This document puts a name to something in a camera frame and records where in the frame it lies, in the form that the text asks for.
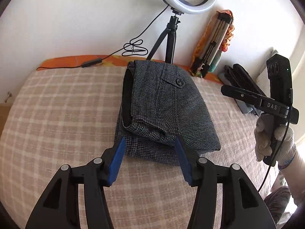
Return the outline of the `grey houndstooth shorts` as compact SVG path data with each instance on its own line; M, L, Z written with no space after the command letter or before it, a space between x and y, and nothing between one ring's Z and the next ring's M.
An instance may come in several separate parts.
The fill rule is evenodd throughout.
M190 75L180 67L150 61L128 63L115 137L125 154L178 165L177 136L198 154L221 149L207 106Z

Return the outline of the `stack of folded dark clothes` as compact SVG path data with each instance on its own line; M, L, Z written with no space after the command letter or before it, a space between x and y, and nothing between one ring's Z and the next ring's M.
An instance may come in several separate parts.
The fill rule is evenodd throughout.
M260 95L265 96L265 93L259 88L259 86L253 81L252 77L248 72L240 65L234 64L232 67L229 65L224 66L224 70L218 74L219 80L225 84L244 90L248 90ZM254 106L244 103L240 100L235 100L241 113L243 114L253 114L260 116L261 110L254 108Z

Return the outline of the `green white leaf pillow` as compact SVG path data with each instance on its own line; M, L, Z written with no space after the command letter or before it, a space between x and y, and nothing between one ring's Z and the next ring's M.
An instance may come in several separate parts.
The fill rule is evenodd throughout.
M263 65L259 69L259 75L255 81L257 86L263 91L263 93L267 97L270 97L270 81L268 79L266 61L269 60L272 56L274 56L277 53L278 53L278 51L276 49L274 49L274 48L270 49L270 53L267 55Z

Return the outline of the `dark striped trouser leg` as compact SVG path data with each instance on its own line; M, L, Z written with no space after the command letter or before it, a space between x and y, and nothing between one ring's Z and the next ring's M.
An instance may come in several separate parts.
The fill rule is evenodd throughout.
M277 224L290 201L291 192L287 186L282 186L275 191L272 191L265 197L264 202L269 209L269 212Z

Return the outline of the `black mini tripod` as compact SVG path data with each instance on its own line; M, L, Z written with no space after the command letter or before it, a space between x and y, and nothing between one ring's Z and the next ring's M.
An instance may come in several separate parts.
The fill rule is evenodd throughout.
M171 16L169 23L167 24L165 30L160 34L156 43L154 44L152 50L149 52L146 60L152 60L154 54L156 53L157 49L164 41L165 37L167 37L166 41L166 52L165 52L165 62L168 64L173 63L174 53L175 53L175 46L176 46L176 31L178 28L178 24L180 23L178 15L182 15L182 12L176 10L175 8L171 7L172 13L174 15Z

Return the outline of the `orange bed sheet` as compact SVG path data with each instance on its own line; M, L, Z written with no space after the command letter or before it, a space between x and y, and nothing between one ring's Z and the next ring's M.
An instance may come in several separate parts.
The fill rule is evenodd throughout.
M84 62L95 60L98 58L105 58L105 55L79 55L79 56L65 56L58 58L51 58L43 61L37 70L47 69L47 68L59 68L59 67L78 67ZM126 67L128 62L133 60L144 60L144 57L137 56L119 56L112 55L102 63L96 64L96 66L118 66Z

